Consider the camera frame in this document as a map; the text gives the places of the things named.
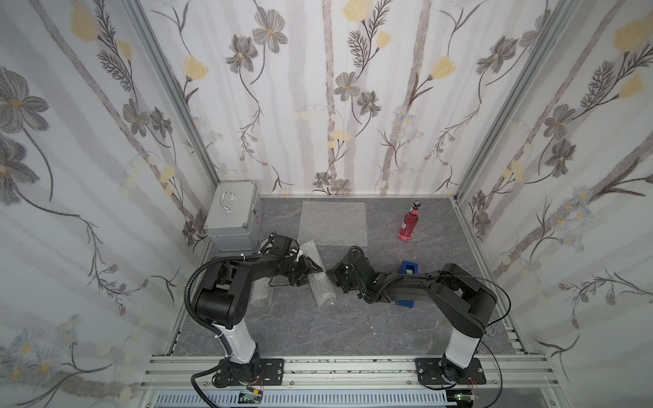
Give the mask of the single bubble wrap sheet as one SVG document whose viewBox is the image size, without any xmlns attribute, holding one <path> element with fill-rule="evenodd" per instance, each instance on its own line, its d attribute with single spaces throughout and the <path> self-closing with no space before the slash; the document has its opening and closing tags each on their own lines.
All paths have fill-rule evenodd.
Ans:
<svg viewBox="0 0 653 408">
<path fill-rule="evenodd" d="M 260 278 L 252 285 L 249 304 L 258 309 L 271 306 L 273 287 L 270 285 L 270 277 Z"/>
</svg>

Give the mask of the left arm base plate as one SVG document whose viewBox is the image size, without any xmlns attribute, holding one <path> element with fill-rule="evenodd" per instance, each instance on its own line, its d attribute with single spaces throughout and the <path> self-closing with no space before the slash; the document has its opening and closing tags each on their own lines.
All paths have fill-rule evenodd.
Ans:
<svg viewBox="0 0 653 408">
<path fill-rule="evenodd" d="M 248 364 L 225 360 L 212 378 L 216 388 L 228 386 L 281 386 L 285 360 L 254 358 Z"/>
</svg>

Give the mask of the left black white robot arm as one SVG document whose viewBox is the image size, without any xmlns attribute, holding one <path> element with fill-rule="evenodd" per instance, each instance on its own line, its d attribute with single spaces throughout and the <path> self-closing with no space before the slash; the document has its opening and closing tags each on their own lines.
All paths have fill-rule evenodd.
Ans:
<svg viewBox="0 0 653 408">
<path fill-rule="evenodd" d="M 187 313 L 218 337 L 226 353 L 213 371 L 215 387 L 255 384 L 263 376 L 258 345 L 244 321 L 253 284 L 282 276 L 301 287 L 321 272 L 294 238 L 271 233 L 254 253 L 212 258 L 191 275 L 184 293 Z"/>
</svg>

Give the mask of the blue tape dispenser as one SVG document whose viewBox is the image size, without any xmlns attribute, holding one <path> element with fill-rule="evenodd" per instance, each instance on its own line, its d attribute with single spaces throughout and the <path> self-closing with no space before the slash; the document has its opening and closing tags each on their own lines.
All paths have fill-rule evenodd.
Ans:
<svg viewBox="0 0 653 408">
<path fill-rule="evenodd" d="M 398 273 L 400 275 L 416 275 L 418 273 L 418 264 L 403 261 Z M 396 300 L 396 305 L 412 309 L 414 307 L 414 301 L 409 299 Z"/>
</svg>

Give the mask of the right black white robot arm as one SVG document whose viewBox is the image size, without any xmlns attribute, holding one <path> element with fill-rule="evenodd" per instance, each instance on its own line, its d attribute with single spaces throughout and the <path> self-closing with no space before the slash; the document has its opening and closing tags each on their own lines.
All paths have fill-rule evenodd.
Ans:
<svg viewBox="0 0 653 408">
<path fill-rule="evenodd" d="M 358 246 L 352 246 L 326 275 L 335 287 L 358 292 L 358 297 L 368 304 L 398 300 L 434 304 L 452 325 L 436 370 L 447 384 L 455 384 L 468 373 L 498 302 L 492 290 L 455 263 L 425 274 L 381 273 L 372 268 Z"/>
</svg>

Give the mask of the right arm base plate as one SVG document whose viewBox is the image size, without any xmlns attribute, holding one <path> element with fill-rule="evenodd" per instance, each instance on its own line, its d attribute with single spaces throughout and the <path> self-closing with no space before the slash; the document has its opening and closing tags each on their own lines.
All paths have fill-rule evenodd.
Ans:
<svg viewBox="0 0 653 408">
<path fill-rule="evenodd" d="M 486 375 L 481 362 L 473 358 L 466 369 L 441 358 L 417 358 L 415 361 L 418 382 L 428 386 L 484 385 Z"/>
</svg>

